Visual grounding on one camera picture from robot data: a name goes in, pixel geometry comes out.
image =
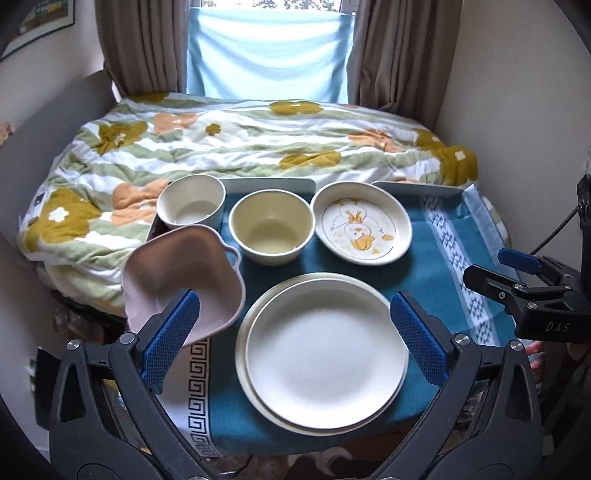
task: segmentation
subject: bed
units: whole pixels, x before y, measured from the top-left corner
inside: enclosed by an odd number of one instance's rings
[[[462,186],[478,177],[470,149],[354,105],[157,93],[123,98],[99,116],[81,122],[55,156],[15,236],[52,288],[118,316],[125,260],[147,240],[160,192],[187,174],[308,177],[318,186],[351,179]]]

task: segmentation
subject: plate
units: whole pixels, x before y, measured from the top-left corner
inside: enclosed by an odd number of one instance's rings
[[[255,407],[255,409],[263,417],[265,417],[267,420],[274,423],[275,425],[282,427],[283,429],[286,429],[290,432],[294,432],[294,433],[298,433],[298,434],[302,434],[302,435],[322,437],[322,436],[333,436],[333,435],[339,435],[342,433],[351,432],[353,430],[363,427],[364,425],[367,425],[368,423],[375,420],[379,415],[381,415],[386,410],[386,408],[388,408],[388,406],[392,403],[392,401],[394,400],[394,398],[398,394],[400,388],[402,387],[402,383],[404,382],[404,377],[406,375],[407,368],[408,368],[408,351],[406,353],[405,361],[404,361],[404,373],[402,375],[398,389],[396,390],[396,392],[394,393],[394,395],[392,396],[390,401],[387,404],[385,404],[383,406],[383,408],[381,408],[379,411],[377,411],[374,415],[372,415],[371,417],[368,417],[367,419],[365,419],[364,421],[362,421],[358,424],[354,424],[349,427],[344,427],[344,428],[340,428],[340,429],[305,429],[303,427],[300,427],[296,424],[290,423],[290,422],[282,419],[280,416],[276,415],[271,410],[266,408],[265,405],[262,403],[262,401],[257,396],[254,389],[252,388],[252,385],[251,385],[250,380],[248,378],[248,373],[246,371],[245,350],[246,350],[246,339],[248,337],[248,332],[250,331],[250,328],[252,326],[252,322],[254,321],[254,319],[256,318],[258,313],[275,295],[277,295],[281,291],[285,290],[286,288],[291,287],[292,285],[295,285],[295,284],[300,283],[302,281],[313,280],[316,278],[339,278],[341,280],[346,280],[351,283],[357,284],[363,288],[367,288],[369,291],[372,291],[375,294],[379,295],[379,292],[377,292],[377,290],[370,287],[366,283],[361,282],[360,280],[357,280],[356,278],[352,278],[352,277],[348,277],[346,275],[341,275],[341,274],[336,274],[336,273],[310,273],[310,274],[300,275],[298,277],[293,277],[288,280],[285,280],[284,282],[280,283],[279,285],[276,285],[275,287],[269,289],[261,297],[259,297],[259,299],[252,305],[252,307],[246,313],[244,320],[242,321],[242,324],[241,324],[240,329],[238,331],[238,336],[236,338],[235,363],[236,363],[236,373],[238,374],[238,381],[240,382],[240,385],[242,386],[242,389],[243,389],[246,397],[251,402],[251,404]]]
[[[389,402],[407,355],[383,296],[320,278],[286,288],[261,309],[245,358],[268,409],[305,428],[336,429]]]
[[[333,253],[359,265],[385,265],[403,256],[413,226],[402,204],[386,191],[338,181],[312,198],[316,235]]]

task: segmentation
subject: small plate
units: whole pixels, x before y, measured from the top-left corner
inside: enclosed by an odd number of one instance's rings
[[[385,265],[403,256],[413,237],[398,200],[368,183],[338,181],[312,198],[316,235],[339,257],[359,265]]]

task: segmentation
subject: white bowl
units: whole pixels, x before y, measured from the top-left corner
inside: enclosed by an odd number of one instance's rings
[[[232,208],[228,225],[248,258],[261,265],[283,265],[312,239],[315,221],[310,205],[296,194],[261,190]]]
[[[400,202],[368,183],[338,181],[321,188],[311,207],[316,235],[328,249],[358,265],[385,265],[403,256],[413,225]]]
[[[189,175],[170,183],[158,197],[156,212],[170,229],[184,225],[222,224],[226,187],[210,175]]]

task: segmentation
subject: stacked plates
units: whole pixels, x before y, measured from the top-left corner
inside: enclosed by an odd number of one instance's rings
[[[236,340],[248,399],[271,422],[304,435],[368,424],[392,403],[407,367],[386,299],[339,274],[306,274],[273,287],[248,311]]]

